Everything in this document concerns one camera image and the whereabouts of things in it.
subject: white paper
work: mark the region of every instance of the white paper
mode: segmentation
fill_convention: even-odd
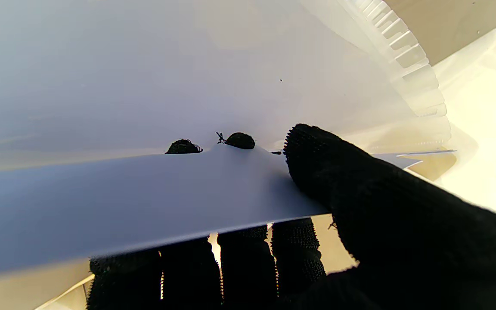
[[[259,147],[0,171],[0,272],[324,213]]]

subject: plastic sheet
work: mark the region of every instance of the plastic sheet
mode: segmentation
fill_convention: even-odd
[[[270,148],[298,122],[347,133],[415,117],[388,72],[314,13],[287,0],[0,0],[0,169],[205,147],[215,131]]]

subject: beige background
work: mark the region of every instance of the beige background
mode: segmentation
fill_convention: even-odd
[[[385,0],[418,39],[431,65],[496,28],[496,0]]]
[[[458,149],[414,170],[455,194],[496,210],[496,0],[387,0],[435,65]],[[328,272],[354,261],[343,249],[329,216],[316,217],[322,261]],[[89,275],[86,261],[0,275],[0,310],[32,310]],[[84,309],[81,291],[48,309]]]

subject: finger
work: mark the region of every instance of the finger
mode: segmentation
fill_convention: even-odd
[[[275,262],[267,226],[219,234],[223,304],[271,304],[277,299]]]
[[[326,275],[311,218],[273,224],[271,245],[281,298],[300,294]]]
[[[93,258],[87,310],[158,309],[162,267],[157,249]]]
[[[186,139],[174,142],[166,154],[200,153]],[[172,305],[222,302],[219,267],[208,237],[160,248],[164,271],[163,302]]]

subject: white plastic container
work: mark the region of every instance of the white plastic container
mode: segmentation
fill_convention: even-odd
[[[376,3],[0,0],[0,169],[211,147],[216,131],[273,149],[298,122],[372,152],[436,146],[437,80]],[[429,129],[384,139],[407,124]]]

